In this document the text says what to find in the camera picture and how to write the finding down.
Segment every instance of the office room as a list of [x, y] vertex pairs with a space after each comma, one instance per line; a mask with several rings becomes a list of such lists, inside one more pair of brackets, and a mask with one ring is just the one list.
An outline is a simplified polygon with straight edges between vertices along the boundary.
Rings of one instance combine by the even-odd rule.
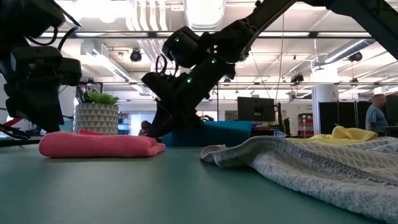
[[398, 223], [397, 9], [0, 0], [1, 223]]

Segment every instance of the potted plant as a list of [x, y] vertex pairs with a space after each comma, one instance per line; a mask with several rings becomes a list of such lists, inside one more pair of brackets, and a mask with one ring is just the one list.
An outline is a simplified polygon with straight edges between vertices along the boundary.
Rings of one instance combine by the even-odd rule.
[[102, 134], [118, 134], [119, 108], [115, 105], [118, 100], [118, 97], [97, 91], [84, 93], [76, 106], [74, 132], [85, 129]]

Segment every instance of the pink towel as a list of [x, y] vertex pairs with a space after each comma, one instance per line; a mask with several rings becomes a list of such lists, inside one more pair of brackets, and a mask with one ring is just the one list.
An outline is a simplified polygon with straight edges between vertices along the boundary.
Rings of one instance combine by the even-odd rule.
[[46, 134], [39, 143], [40, 153], [51, 158], [151, 157], [165, 148], [154, 138], [110, 136], [87, 130], [80, 130], [80, 134], [63, 131]]

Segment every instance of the green table surface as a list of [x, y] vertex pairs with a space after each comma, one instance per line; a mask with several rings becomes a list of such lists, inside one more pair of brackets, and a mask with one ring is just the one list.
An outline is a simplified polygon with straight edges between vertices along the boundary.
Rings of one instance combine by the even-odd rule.
[[199, 152], [46, 159], [37, 145], [0, 147], [0, 223], [379, 223]]

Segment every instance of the yellow cloth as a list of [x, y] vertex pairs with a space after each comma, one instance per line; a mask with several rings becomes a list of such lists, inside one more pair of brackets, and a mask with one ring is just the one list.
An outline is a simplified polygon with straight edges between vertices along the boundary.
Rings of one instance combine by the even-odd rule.
[[331, 134], [317, 134], [308, 139], [287, 138], [290, 142], [319, 142], [324, 144], [355, 144], [376, 139], [377, 133], [359, 128], [344, 128], [337, 126]]

